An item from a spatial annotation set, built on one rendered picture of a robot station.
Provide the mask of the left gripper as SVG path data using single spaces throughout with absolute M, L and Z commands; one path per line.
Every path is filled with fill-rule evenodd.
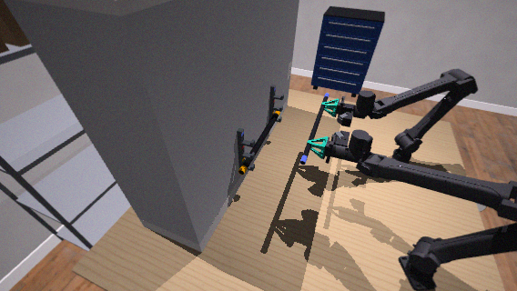
M 325 162 L 327 164 L 329 163 L 330 157 L 335 157 L 338 159 L 345 160 L 345 158 L 346 158 L 345 155 L 347 154 L 347 150 L 348 150 L 349 146 L 333 144 L 335 137 L 336 137 L 336 135 L 332 135 L 332 137 L 331 137 L 332 142 L 329 140 L 328 136 L 325 136 L 325 137 L 322 137 L 319 139 L 308 140 L 307 143 L 311 145 L 310 150 L 313 151 L 319 158 L 324 159 L 325 156 L 327 157 L 327 160 Z M 315 144 L 312 142 L 323 142 L 323 143 L 322 143 L 322 145 L 320 145 L 320 144 Z M 332 147 L 332 144 L 333 144 L 333 147 Z M 312 147 L 316 147 L 316 148 L 320 149 L 321 151 L 319 152 Z

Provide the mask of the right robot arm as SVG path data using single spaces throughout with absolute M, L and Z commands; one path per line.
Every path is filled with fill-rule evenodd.
M 396 149 L 394 150 L 392 158 L 408 164 L 411 154 L 416 152 L 420 144 L 423 143 L 421 139 L 427 131 L 464 97 L 469 94 L 475 94 L 478 91 L 473 76 L 461 69 L 452 70 L 442 73 L 439 79 L 428 84 L 382 99 L 375 100 L 376 96 L 372 91 L 362 90 L 358 95 L 355 113 L 353 113 L 355 105 L 343 104 L 341 115 L 339 115 L 337 122 L 343 126 L 350 127 L 352 117 L 364 119 L 368 115 L 370 119 L 379 119 L 406 105 L 450 91 L 417 125 L 411 129 L 406 128 L 395 136 L 394 140 L 397 143 L 395 145 L 400 147 L 396 153 Z

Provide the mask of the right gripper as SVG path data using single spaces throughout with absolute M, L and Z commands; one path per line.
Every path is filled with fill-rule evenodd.
M 332 101 L 323 102 L 321 104 L 325 106 L 324 110 L 326 112 L 328 112 L 330 115 L 332 115 L 333 117 L 336 117 L 336 115 L 338 115 L 338 117 L 339 117 L 339 115 L 341 115 L 343 104 L 345 104 L 344 100 L 345 100 L 345 96 L 342 97 L 341 102 L 340 102 L 340 99 L 335 99 Z M 328 104 L 334 104 L 334 105 L 328 105 Z M 331 112 L 328 109 L 333 110 L 333 112 Z

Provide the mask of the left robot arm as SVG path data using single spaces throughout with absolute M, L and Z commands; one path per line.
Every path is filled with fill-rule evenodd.
M 373 137 L 364 130 L 339 131 L 334 144 L 348 146 L 345 160 L 357 163 L 366 176 L 396 180 L 490 207 L 497 215 L 517 222 L 517 182 L 494 183 L 415 166 L 387 156 L 373 154 Z M 365 160 L 365 161 L 364 161 Z M 514 203 L 511 199 L 515 199 Z M 436 238 L 441 239 L 441 238 Z M 517 251 L 517 223 L 464 236 L 436 240 L 423 236 L 400 265 L 415 291 L 437 287 L 432 279 L 437 267 L 450 261 Z M 416 247 L 415 247 L 416 246 Z M 429 251 L 428 251 L 429 249 Z

